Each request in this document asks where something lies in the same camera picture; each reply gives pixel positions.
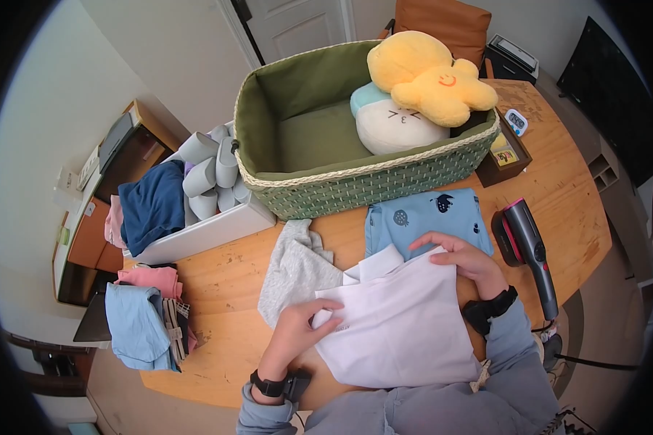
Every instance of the yellow plush toy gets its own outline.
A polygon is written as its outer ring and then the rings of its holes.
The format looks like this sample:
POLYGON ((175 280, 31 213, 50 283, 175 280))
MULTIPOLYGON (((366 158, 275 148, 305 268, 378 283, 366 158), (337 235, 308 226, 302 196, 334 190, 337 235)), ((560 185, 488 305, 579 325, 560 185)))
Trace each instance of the yellow plush toy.
POLYGON ((496 91, 479 82, 479 71, 467 59, 453 60, 450 50, 423 32, 395 33, 367 54, 370 78, 406 109, 416 109, 443 127, 458 127, 470 110, 489 110, 496 91))

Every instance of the person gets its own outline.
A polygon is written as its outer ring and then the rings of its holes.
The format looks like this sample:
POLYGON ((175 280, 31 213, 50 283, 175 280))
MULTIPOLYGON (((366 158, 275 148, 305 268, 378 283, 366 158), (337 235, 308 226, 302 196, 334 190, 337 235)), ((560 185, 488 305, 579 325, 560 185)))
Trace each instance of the person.
MULTIPOLYGON (((456 265, 457 273, 476 283, 481 300, 508 290, 501 268, 462 239, 428 232, 413 250, 434 243, 447 250, 430 257, 438 265, 456 265)), ((261 381, 281 381, 288 364, 330 334, 340 323, 330 319, 313 330, 309 319, 322 308, 337 310, 339 302, 316 299, 285 308, 257 369, 261 381)), ((560 411, 522 301, 516 298, 505 313, 491 318, 486 356, 491 361, 484 387, 472 393, 469 384, 399 387, 351 391, 314 410, 305 423, 307 434, 534 434, 560 411)), ((289 422, 297 403, 267 397, 248 382, 237 422, 238 434, 293 435, 289 422)))

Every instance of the white shirt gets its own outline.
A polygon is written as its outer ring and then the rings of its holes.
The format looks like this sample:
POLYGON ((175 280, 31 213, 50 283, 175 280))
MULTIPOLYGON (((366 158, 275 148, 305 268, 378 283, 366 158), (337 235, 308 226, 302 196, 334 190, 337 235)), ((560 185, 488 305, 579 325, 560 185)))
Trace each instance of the white shirt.
POLYGON ((394 245, 344 272, 344 285, 315 291, 344 304, 321 310, 318 328, 331 316, 338 328, 317 351, 342 384, 394 388, 470 382, 479 378, 467 328, 457 304, 456 266, 432 264, 435 248, 404 262, 394 245))

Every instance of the black monitor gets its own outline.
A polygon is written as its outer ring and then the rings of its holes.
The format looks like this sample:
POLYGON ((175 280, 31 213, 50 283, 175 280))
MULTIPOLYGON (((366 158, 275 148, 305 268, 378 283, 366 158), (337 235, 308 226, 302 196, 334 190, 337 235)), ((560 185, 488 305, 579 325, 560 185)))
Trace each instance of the black monitor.
POLYGON ((653 99, 624 53, 590 17, 557 86, 613 147, 636 186, 653 175, 653 99))

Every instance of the white door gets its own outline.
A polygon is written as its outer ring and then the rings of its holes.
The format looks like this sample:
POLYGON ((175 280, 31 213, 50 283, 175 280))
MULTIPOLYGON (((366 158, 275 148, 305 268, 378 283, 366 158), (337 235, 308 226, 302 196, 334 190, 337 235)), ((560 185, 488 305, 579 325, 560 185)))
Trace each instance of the white door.
POLYGON ((340 0, 246 0, 265 63, 346 42, 340 0))

